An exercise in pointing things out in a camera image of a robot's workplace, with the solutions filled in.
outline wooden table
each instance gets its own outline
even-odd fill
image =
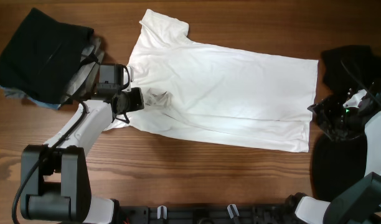
[[[381,55],[381,1],[351,0],[0,0],[0,53],[32,7],[60,22],[94,28],[103,37],[107,62],[128,62],[138,21],[148,8],[188,22],[196,42],[313,59],[322,50],[365,44]],[[320,63],[316,101],[329,93],[323,71]],[[52,137],[76,107],[39,108],[5,99],[0,90],[0,223],[11,223],[22,150]],[[320,134],[311,124],[311,151]],[[226,205],[277,203],[296,192],[311,195],[310,158],[311,152],[181,141],[123,128],[102,133],[87,164],[93,193],[122,205]]]

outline wood grain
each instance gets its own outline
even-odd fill
[[[381,1],[331,0],[0,0],[0,53],[32,7],[60,22],[94,28],[108,62],[127,63],[147,8],[188,22],[189,37],[197,42],[313,59],[322,50],[366,44],[381,55]],[[320,63],[316,101],[329,94],[323,71]],[[5,99],[0,90],[0,223],[11,223],[22,150],[52,137],[75,109],[38,108]],[[320,134],[312,124],[311,151]],[[296,192],[311,195],[310,158],[311,153],[181,141],[123,128],[102,133],[87,164],[93,193],[122,205],[250,204],[282,202]]]

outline black cloth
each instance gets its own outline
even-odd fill
[[[326,66],[323,82],[334,92],[335,95],[347,94],[349,89],[354,92],[361,87],[344,70],[341,60],[355,63],[360,73],[355,68],[350,68],[362,83],[369,88],[375,78],[381,78],[381,57],[374,56],[369,46],[348,45],[322,52],[322,60]]]
[[[93,29],[57,22],[33,8],[0,56],[0,85],[61,103]]]
[[[366,135],[342,142],[331,141],[322,135],[316,142],[311,164],[316,198],[331,202],[364,178],[366,157]]]

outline white t-shirt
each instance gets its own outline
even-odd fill
[[[140,23],[129,65],[145,109],[128,113],[129,125],[176,139],[308,151],[317,60],[197,43],[186,22],[150,9]],[[108,129],[124,126],[116,120]]]

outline blue cloth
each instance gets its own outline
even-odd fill
[[[48,108],[48,109],[53,109],[53,110],[58,110],[61,106],[61,104],[43,103],[43,102],[37,101],[37,100],[27,96],[22,90],[18,90],[15,88],[6,88],[3,86],[0,86],[0,88],[4,90],[4,94],[5,94],[6,98],[11,98],[11,99],[27,98],[27,99],[31,100],[31,102],[35,103],[37,106],[41,106],[43,108]]]

